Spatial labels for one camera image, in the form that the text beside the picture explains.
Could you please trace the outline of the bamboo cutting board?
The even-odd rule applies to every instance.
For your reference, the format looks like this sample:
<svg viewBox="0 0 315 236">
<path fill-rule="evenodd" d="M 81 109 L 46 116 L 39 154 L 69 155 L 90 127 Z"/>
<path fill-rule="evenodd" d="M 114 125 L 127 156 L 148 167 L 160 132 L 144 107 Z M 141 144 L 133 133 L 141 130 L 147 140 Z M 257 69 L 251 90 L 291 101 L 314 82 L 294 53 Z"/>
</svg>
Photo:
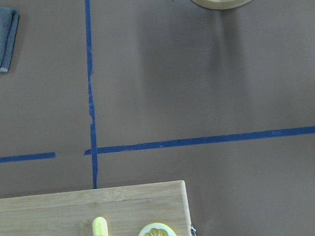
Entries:
<svg viewBox="0 0 315 236">
<path fill-rule="evenodd" d="M 90 236 L 103 217 L 111 236 L 136 236 L 150 223 L 190 235 L 182 180 L 1 199 L 3 236 Z"/>
</svg>

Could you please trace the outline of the lemon slice top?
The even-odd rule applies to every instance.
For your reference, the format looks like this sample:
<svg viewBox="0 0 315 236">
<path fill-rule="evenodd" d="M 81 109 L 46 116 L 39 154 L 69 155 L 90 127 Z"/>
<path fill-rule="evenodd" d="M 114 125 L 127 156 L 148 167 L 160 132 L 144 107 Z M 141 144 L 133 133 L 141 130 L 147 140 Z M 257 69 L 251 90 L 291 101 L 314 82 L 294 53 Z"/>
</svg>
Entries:
<svg viewBox="0 0 315 236">
<path fill-rule="evenodd" d="M 163 223 L 150 223 L 144 226 L 138 234 L 139 236 L 176 236 L 174 230 Z"/>
</svg>

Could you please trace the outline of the yellow plastic knife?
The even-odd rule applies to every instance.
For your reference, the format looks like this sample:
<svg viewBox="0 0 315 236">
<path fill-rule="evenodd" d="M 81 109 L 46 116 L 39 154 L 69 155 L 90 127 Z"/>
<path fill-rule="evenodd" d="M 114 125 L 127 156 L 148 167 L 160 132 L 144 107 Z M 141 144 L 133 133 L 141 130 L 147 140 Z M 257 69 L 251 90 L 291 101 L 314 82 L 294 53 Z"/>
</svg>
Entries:
<svg viewBox="0 0 315 236">
<path fill-rule="evenodd" d="M 93 236 L 109 236 L 108 224 L 105 218 L 97 217 L 92 222 Z"/>
</svg>

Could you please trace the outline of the wooden mug tree stand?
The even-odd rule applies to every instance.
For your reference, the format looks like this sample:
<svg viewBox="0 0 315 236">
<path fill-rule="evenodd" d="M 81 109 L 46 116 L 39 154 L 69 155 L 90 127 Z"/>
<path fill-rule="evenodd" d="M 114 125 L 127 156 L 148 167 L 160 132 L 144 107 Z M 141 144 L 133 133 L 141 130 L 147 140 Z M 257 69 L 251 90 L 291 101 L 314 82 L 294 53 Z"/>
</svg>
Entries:
<svg viewBox="0 0 315 236">
<path fill-rule="evenodd" d="M 191 0 L 193 3 L 212 10 L 228 10 L 243 6 L 252 0 Z"/>
</svg>

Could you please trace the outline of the grey folded cloth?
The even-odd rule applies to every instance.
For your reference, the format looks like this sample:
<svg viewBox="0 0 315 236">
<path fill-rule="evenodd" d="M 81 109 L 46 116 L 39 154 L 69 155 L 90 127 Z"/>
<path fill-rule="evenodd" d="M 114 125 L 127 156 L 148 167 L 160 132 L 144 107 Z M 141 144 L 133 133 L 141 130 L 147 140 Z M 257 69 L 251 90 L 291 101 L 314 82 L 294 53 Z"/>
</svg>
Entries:
<svg viewBox="0 0 315 236">
<path fill-rule="evenodd" d="M 14 8 L 0 8 L 0 72 L 7 73 L 14 49 L 19 13 Z"/>
</svg>

